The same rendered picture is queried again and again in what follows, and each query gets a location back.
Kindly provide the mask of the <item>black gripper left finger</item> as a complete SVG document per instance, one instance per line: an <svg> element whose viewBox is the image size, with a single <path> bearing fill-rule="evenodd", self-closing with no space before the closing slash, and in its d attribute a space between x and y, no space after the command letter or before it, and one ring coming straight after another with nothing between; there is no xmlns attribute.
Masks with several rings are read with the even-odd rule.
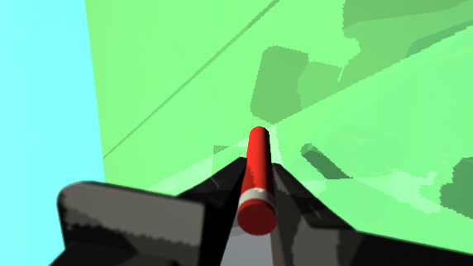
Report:
<svg viewBox="0 0 473 266"><path fill-rule="evenodd" d="M238 157L177 195L92 180L70 183L55 199L64 248L81 241L180 266L220 266L246 163Z"/></svg>

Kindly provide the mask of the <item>dark grey sloped panel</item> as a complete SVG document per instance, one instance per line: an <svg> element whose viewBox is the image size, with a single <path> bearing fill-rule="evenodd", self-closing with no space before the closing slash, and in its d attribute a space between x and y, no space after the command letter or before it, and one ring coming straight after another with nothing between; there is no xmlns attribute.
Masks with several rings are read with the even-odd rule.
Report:
<svg viewBox="0 0 473 266"><path fill-rule="evenodd" d="M247 234L238 224L237 211L220 266L273 266L270 234Z"/></svg>

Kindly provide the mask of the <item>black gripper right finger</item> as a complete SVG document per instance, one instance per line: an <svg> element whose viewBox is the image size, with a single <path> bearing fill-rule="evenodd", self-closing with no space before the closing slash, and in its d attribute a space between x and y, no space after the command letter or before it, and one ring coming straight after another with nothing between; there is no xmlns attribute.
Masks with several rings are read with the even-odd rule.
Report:
<svg viewBox="0 0 473 266"><path fill-rule="evenodd" d="M473 254L357 230L272 163L277 223L273 266L473 266Z"/></svg>

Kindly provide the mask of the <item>red cylindrical peg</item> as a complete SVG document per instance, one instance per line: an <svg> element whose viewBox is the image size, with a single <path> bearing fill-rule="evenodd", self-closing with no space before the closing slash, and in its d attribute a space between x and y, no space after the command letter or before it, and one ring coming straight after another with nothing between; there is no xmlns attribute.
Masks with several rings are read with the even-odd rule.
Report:
<svg viewBox="0 0 473 266"><path fill-rule="evenodd" d="M276 227L277 210L270 133L263 126L251 130L246 157L237 221L249 235L267 235Z"/></svg>

